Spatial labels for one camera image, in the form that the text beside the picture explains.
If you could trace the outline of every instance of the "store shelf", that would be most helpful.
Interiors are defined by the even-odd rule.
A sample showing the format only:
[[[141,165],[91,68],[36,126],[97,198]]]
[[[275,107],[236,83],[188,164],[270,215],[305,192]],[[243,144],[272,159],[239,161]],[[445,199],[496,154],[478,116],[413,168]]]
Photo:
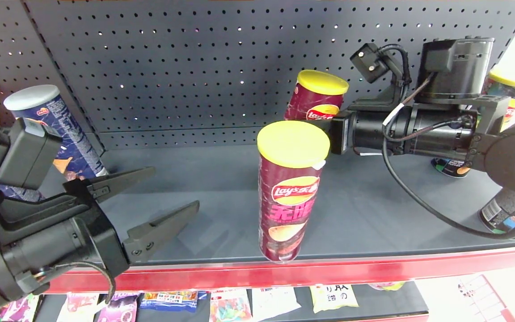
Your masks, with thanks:
[[[358,308],[344,307],[314,314],[309,288],[295,288],[295,295],[302,307],[288,314],[269,318],[265,322],[341,322],[357,320],[424,322],[427,320],[428,308],[413,282],[406,283],[396,292],[377,291],[368,285],[354,285],[353,289],[359,303]],[[64,301],[64,295],[46,296],[35,322],[56,320]],[[200,301],[194,314],[139,309],[137,322],[207,322],[209,306],[209,300]]]
[[[254,145],[110,151],[112,171],[157,167],[155,177],[102,204],[121,238],[166,210],[200,200],[198,216],[118,288],[171,291],[316,283],[369,283],[464,275],[515,265],[515,241],[460,232],[414,203],[380,157],[329,156],[298,258],[270,263],[258,248],[258,152]],[[441,175],[427,157],[394,157],[407,184],[460,223],[499,190],[485,174]],[[102,275],[71,271],[51,292],[106,291]]]

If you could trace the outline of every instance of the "red chip can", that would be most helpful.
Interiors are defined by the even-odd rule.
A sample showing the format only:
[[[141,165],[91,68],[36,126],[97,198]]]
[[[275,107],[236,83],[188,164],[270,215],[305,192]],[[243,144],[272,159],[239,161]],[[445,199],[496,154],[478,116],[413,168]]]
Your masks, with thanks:
[[[259,247],[270,261],[284,263],[298,255],[329,153],[329,138],[309,123],[280,121],[259,132],[257,148]]]
[[[328,120],[343,104],[349,84],[340,77],[306,69],[297,75],[297,84],[284,118],[286,120]]]

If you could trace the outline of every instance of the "snack bag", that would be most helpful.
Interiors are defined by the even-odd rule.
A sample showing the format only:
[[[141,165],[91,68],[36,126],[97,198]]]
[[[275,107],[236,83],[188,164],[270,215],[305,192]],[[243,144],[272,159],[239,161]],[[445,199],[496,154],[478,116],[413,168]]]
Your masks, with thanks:
[[[253,288],[253,322],[260,322],[300,308],[293,287]]]
[[[398,291],[405,285],[405,282],[369,283],[368,285],[379,291]]]
[[[135,322],[139,294],[115,293],[109,305],[98,315],[98,322]]]
[[[3,322],[32,322],[39,305],[39,295],[27,295],[20,300],[0,307],[0,320]]]
[[[93,322],[98,311],[98,293],[68,293],[57,322]]]
[[[248,292],[245,289],[222,289],[210,297],[209,322],[252,321]]]
[[[145,293],[140,303],[141,309],[178,312],[196,312],[198,292],[159,292]]]
[[[313,298],[313,313],[323,310],[335,310],[343,306],[358,308],[359,304],[353,293],[353,286],[347,285],[316,285],[309,287]]]

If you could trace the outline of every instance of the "black cable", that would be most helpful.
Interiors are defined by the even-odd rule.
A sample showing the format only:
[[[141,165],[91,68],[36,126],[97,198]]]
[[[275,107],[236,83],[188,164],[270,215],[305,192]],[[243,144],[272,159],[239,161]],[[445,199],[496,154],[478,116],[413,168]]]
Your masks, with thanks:
[[[397,43],[391,43],[389,45],[384,45],[377,50],[381,55],[385,53],[385,51],[398,51],[401,54],[402,58],[402,69],[403,69],[403,82],[404,86],[407,86],[412,82],[410,78],[410,69],[409,69],[409,53],[404,49],[403,46],[398,45]]]
[[[423,83],[419,88],[417,88],[417,90],[411,96],[414,96],[414,95],[418,94],[418,92],[421,89],[423,89],[424,85],[426,85],[426,84]],[[389,133],[391,131],[392,126],[393,126],[393,122],[391,121],[391,122],[389,122],[385,126],[384,132],[385,133]],[[469,228],[467,226],[459,224],[458,222],[455,222],[454,220],[451,220],[447,216],[444,216],[439,211],[437,211],[435,208],[432,208],[432,206],[427,204],[419,196],[417,196],[417,194],[415,194],[413,192],[413,190],[411,190],[407,185],[405,185],[405,183],[402,181],[402,179],[397,175],[397,173],[393,169],[393,166],[391,165],[391,162],[390,162],[390,160],[388,158],[387,138],[386,137],[383,138],[383,147],[382,147],[381,151],[382,151],[382,154],[383,154],[384,165],[387,167],[387,170],[392,175],[393,179],[395,179],[395,181],[399,184],[399,186],[401,186],[401,188],[403,188],[403,190],[405,190],[405,192],[407,194],[409,194],[409,196],[411,198],[413,198],[413,200],[415,200],[415,202],[420,204],[423,208],[428,210],[431,214],[433,214],[438,219],[442,220],[446,224],[448,224],[448,225],[450,225],[450,226],[452,226],[452,227],[454,227],[454,228],[456,228],[458,230],[461,230],[461,231],[463,231],[465,233],[469,233],[469,234],[472,234],[472,235],[475,235],[475,236],[492,238],[492,239],[495,239],[495,240],[509,240],[509,239],[515,238],[515,228],[513,228],[510,231],[508,231],[506,233],[503,233],[503,234],[481,232],[480,230]]]
[[[116,281],[114,280],[114,277],[104,268],[100,267],[99,265],[96,265],[95,263],[86,262],[86,261],[79,261],[79,262],[72,262],[72,263],[66,263],[66,264],[60,264],[55,265],[54,269],[59,269],[63,267],[91,267],[99,271],[109,282],[109,292],[106,295],[105,298],[105,304],[108,305],[110,303],[110,300],[112,300],[114,296],[114,292],[116,292]]]
[[[408,141],[408,140],[411,140],[411,139],[414,139],[415,137],[421,135],[421,134],[425,134],[427,132],[430,132],[432,130],[436,130],[437,128],[441,128],[441,127],[444,127],[444,126],[449,126],[450,124],[462,124],[464,120],[462,118],[455,118],[455,119],[450,119],[450,120],[446,120],[446,121],[442,121],[442,122],[438,122],[438,123],[435,123],[431,126],[427,126],[427,127],[423,127],[421,128],[420,130],[418,131],[415,131],[409,135],[406,135],[406,136],[403,136],[403,137],[392,137],[386,133],[383,133],[384,137],[388,140],[388,141],[391,141],[391,142],[403,142],[403,141]]]

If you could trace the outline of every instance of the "gray pegboard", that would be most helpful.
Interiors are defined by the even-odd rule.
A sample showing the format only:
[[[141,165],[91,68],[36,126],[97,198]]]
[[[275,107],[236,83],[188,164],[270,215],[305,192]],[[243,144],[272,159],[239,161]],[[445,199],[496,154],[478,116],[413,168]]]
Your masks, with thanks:
[[[349,61],[365,42],[406,47],[416,79],[424,42],[494,37],[495,63],[515,34],[515,0],[27,4],[101,140],[263,126],[281,119],[304,68],[348,80],[346,102],[374,96],[388,78],[368,84]],[[141,139],[106,148],[152,146]]]
[[[54,84],[85,132],[92,132],[73,100],[25,8],[20,1],[0,1],[0,118],[3,125],[13,116],[3,100],[17,90],[33,85]]]

